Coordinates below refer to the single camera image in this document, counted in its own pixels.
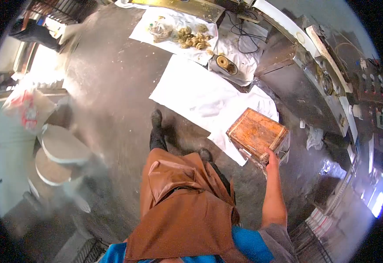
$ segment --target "wall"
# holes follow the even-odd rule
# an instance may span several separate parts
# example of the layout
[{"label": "wall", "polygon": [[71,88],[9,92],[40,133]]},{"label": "wall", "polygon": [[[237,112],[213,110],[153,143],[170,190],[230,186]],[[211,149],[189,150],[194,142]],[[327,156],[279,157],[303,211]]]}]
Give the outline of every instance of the wall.
[{"label": "wall", "polygon": [[13,70],[13,64],[18,53],[21,41],[6,36],[2,46],[0,47],[0,71],[11,71]]},{"label": "wall", "polygon": [[27,132],[16,119],[0,111],[0,217],[22,200],[29,190],[27,171],[32,160],[36,136]]}]

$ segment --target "black pants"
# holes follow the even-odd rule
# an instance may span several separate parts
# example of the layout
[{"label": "black pants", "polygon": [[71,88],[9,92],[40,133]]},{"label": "black pants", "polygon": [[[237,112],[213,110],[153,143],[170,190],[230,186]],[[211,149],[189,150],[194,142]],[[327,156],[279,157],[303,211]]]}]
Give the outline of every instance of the black pants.
[{"label": "black pants", "polygon": [[[155,148],[160,148],[162,150],[168,151],[167,143],[165,142],[165,136],[161,127],[155,127],[152,129],[151,138],[149,140],[149,148],[151,151]],[[219,178],[225,186],[226,191],[228,191],[228,194],[231,195],[231,184],[229,183],[228,179],[219,171],[219,168],[214,162],[209,163],[213,167],[215,172],[219,175]]]},{"label": "black pants", "polygon": [[35,42],[55,51],[60,51],[60,45],[57,39],[50,35],[46,27],[42,27],[35,23],[28,23],[25,30],[12,35],[12,37],[23,42]]}]

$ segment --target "wire rack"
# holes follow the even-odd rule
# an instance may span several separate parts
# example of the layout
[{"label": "wire rack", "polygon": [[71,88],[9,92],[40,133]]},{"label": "wire rack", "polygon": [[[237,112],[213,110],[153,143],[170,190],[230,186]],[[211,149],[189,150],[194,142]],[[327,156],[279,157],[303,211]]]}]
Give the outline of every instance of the wire rack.
[{"label": "wire rack", "polygon": [[333,263],[327,250],[307,223],[303,222],[297,226],[291,231],[289,237],[300,262]]},{"label": "wire rack", "polygon": [[93,238],[85,242],[72,263],[95,263],[108,250],[108,245]]},{"label": "wire rack", "polygon": [[62,24],[77,24],[97,6],[95,0],[33,0],[28,10]]}]

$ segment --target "white paper sheet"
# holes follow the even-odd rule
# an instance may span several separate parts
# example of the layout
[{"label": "white paper sheet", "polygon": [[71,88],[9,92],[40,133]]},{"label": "white paper sheet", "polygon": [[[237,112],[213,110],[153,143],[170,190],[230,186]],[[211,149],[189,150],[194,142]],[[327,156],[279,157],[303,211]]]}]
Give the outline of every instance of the white paper sheet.
[{"label": "white paper sheet", "polygon": [[219,75],[178,55],[171,57],[149,98],[209,131],[208,138],[241,166],[246,160],[229,141],[227,129],[247,107],[279,121],[275,103],[258,87],[240,93]]},{"label": "white paper sheet", "polygon": [[[238,67],[238,73],[235,76],[222,76],[234,83],[237,83],[240,86],[247,86],[253,81],[254,72],[256,71],[257,65],[260,62],[260,57],[262,56],[265,42],[260,39],[252,38],[257,44],[254,45],[250,37],[241,36],[239,42],[240,51],[252,52],[257,50],[257,46],[259,46],[259,50],[255,53],[241,53],[238,50],[239,36],[234,34],[239,33],[239,30],[237,28],[231,29],[234,24],[239,23],[240,19],[238,19],[235,14],[231,12],[226,13],[225,18],[219,26],[219,39],[213,52],[215,54],[224,53],[225,56]],[[256,36],[266,37],[268,35],[268,31],[266,29],[248,21],[244,21],[242,29],[246,33],[254,34]]]},{"label": "white paper sheet", "polygon": [[[196,33],[197,24],[205,24],[209,29],[205,34],[213,36],[212,39],[207,41],[211,47],[207,47],[203,50],[198,50],[194,47],[190,48],[181,48],[178,43],[172,41],[164,41],[160,43],[154,43],[154,38],[152,34],[148,32],[149,24],[154,23],[158,20],[159,16],[163,16],[164,24],[172,25],[174,29],[181,29],[182,27],[189,26],[192,30],[192,33]],[[218,32],[216,24],[208,23],[200,18],[191,16],[186,13],[177,12],[168,8],[154,7],[150,6],[146,12],[143,14],[142,19],[136,25],[132,34],[130,35],[131,39],[142,41],[151,45],[154,45],[158,48],[162,48],[171,53],[183,56],[185,58],[191,59],[201,65],[206,65],[209,59],[212,57],[207,53],[207,49],[213,50],[216,46],[218,40]]]}]

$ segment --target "concrete floor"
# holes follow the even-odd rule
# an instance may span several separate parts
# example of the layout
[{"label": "concrete floor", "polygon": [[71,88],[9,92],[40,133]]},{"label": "concrete floor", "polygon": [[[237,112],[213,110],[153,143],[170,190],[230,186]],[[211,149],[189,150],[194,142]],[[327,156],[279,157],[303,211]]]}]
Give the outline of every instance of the concrete floor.
[{"label": "concrete floor", "polygon": [[[219,169],[234,179],[243,226],[257,229],[266,188],[262,173],[252,163],[239,166],[207,139],[209,132],[148,99],[171,53],[128,38],[143,12],[110,5],[91,15],[70,56],[63,84],[72,96],[70,128],[104,164],[89,170],[94,191],[105,196],[92,212],[99,214],[94,220],[105,231],[90,227],[92,232],[105,240],[123,240],[139,223],[141,172],[155,108],[164,116],[169,151],[183,155],[208,148]],[[327,150],[307,151],[307,130],[299,128],[299,119],[279,101],[276,104],[281,123],[291,130],[289,162],[281,166],[281,179],[292,229],[313,210],[305,195],[318,188],[322,176],[339,177],[341,171],[338,167],[336,176],[334,169],[324,172],[333,164]]]}]

